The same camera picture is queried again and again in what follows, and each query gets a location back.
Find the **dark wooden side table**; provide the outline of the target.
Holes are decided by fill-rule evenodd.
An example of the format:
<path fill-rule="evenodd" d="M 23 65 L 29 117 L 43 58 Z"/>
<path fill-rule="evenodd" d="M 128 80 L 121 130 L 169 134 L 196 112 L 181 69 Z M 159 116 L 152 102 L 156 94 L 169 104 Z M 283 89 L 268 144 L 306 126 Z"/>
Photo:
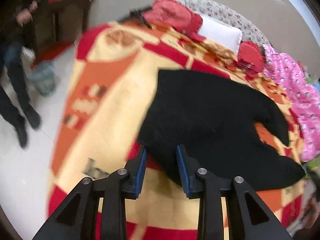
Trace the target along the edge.
<path fill-rule="evenodd" d="M 89 11 L 94 0 L 60 0 L 39 4 L 30 24 L 30 45 L 36 61 L 59 46 L 71 44 L 88 28 Z"/>

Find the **bystander in dark clothes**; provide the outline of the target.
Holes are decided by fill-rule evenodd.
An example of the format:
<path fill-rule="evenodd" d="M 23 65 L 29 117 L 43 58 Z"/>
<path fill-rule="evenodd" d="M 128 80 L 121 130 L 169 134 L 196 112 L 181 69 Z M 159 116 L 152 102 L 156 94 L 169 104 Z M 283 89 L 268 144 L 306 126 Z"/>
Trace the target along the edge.
<path fill-rule="evenodd" d="M 24 113 L 23 115 L 20 114 L 4 88 L 1 88 L 1 116 L 15 129 L 21 148 L 25 148 L 28 142 L 25 122 L 28 121 L 33 129 L 39 128 L 41 123 L 40 115 L 30 104 L 21 59 L 23 29 L 33 20 L 33 12 L 37 7 L 37 0 L 21 0 L 13 15 L 1 29 L 1 70 L 4 68 L 7 70 L 7 75 Z"/>

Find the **black pants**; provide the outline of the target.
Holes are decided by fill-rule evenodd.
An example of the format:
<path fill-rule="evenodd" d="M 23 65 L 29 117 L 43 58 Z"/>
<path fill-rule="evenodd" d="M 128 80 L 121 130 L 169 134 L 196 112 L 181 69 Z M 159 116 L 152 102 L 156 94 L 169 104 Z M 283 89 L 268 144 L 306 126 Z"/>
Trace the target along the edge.
<path fill-rule="evenodd" d="M 161 69 L 138 142 L 175 183 L 181 181 L 178 145 L 216 176 L 241 176 L 257 191 L 300 181 L 303 168 L 262 142 L 256 123 L 289 145 L 284 115 L 262 92 L 217 75 Z"/>

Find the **orange yellow red blanket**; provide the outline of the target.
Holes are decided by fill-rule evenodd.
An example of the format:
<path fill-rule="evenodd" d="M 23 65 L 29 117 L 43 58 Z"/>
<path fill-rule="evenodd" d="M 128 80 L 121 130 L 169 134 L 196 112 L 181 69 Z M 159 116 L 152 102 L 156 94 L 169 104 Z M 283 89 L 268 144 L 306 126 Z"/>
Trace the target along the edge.
<path fill-rule="evenodd" d="M 260 140 L 300 164 L 303 137 L 285 90 L 263 74 L 248 76 L 231 59 L 221 61 L 219 54 L 227 54 L 213 43 L 195 43 L 171 27 L 148 29 L 138 22 L 112 22 L 84 34 L 50 168 L 48 215 L 80 179 L 107 177 L 136 156 L 136 137 L 153 100 L 159 68 L 215 74 L 267 95 L 289 123 L 290 145 L 257 123 Z M 285 228 L 301 213 L 303 184 L 258 192 Z M 128 239 L 196 239 L 199 200 L 187 200 L 151 156 L 142 194 L 125 203 Z"/>

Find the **white pillow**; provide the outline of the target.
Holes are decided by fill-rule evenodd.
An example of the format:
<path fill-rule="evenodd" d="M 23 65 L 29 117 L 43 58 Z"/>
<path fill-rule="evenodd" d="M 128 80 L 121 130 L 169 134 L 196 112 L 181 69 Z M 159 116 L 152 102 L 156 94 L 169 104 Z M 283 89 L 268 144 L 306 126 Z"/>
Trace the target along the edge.
<path fill-rule="evenodd" d="M 202 18 L 202 25 L 198 34 L 218 42 L 232 50 L 237 56 L 242 41 L 242 31 L 210 16 L 200 14 L 200 17 Z"/>

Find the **small red ruffled cushion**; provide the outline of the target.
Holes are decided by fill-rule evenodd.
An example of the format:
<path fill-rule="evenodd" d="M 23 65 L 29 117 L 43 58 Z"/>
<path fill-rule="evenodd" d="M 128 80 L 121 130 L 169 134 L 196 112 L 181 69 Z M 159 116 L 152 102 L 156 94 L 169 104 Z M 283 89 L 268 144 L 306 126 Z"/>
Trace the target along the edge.
<path fill-rule="evenodd" d="M 257 44 L 251 41 L 242 41 L 238 51 L 238 61 L 236 66 L 246 75 L 257 77 L 263 72 L 265 58 L 261 54 Z"/>

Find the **pink penguin quilt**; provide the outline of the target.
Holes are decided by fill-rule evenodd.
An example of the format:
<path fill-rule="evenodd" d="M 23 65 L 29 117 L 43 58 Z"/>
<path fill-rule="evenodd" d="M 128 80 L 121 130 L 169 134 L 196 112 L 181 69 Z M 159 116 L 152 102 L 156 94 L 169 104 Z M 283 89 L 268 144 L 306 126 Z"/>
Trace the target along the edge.
<path fill-rule="evenodd" d="M 264 74 L 283 88 L 304 138 L 300 159 L 310 161 L 319 155 L 319 92 L 305 79 L 301 66 L 287 53 L 278 53 L 263 45 L 266 64 Z"/>

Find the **green mesh waste basket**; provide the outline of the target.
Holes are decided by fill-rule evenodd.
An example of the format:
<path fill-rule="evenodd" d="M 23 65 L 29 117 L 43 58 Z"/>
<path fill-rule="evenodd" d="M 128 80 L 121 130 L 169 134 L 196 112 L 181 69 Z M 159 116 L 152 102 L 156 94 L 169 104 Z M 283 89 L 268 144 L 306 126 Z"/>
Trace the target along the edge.
<path fill-rule="evenodd" d="M 48 96 L 56 87 L 56 78 L 53 61 L 39 62 L 27 77 L 42 96 Z"/>

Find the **large red ruffled cushion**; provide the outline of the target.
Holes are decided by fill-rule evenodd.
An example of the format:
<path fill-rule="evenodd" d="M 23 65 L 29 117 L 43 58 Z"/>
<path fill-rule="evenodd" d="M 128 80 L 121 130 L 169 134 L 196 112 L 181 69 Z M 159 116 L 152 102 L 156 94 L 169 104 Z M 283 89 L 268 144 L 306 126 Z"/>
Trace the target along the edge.
<path fill-rule="evenodd" d="M 148 23 L 170 26 L 196 42 L 204 41 L 198 34 L 202 17 L 176 0 L 155 0 L 152 9 L 143 14 Z"/>

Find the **floral headboard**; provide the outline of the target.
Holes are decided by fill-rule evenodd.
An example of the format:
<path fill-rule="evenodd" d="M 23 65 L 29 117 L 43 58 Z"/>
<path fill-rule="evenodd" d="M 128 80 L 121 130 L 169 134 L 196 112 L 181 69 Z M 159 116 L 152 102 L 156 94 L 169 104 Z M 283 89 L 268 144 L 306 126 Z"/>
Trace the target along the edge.
<path fill-rule="evenodd" d="M 252 41 L 260 47 L 271 44 L 262 31 L 250 20 L 230 7 L 212 0 L 175 0 L 198 14 L 210 16 L 242 31 L 243 41 Z"/>

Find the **black tripod device on bed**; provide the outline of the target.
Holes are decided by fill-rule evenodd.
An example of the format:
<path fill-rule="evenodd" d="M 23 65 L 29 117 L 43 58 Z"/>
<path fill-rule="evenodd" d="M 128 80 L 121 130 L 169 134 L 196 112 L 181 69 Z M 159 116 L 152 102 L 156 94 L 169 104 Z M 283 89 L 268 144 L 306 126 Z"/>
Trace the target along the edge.
<path fill-rule="evenodd" d="M 124 23 L 126 21 L 129 21 L 129 20 L 132 20 L 132 19 L 136 19 L 136 20 L 139 20 L 140 22 L 142 22 L 146 27 L 151 29 L 152 26 L 148 23 L 148 21 L 143 16 L 143 14 L 145 12 L 150 11 L 150 10 L 152 10 L 152 6 L 150 6 L 150 5 L 148 5 L 146 7 L 142 7 L 142 8 L 131 9 L 128 14 L 126 14 L 125 16 L 117 19 L 116 21 L 118 23 Z"/>

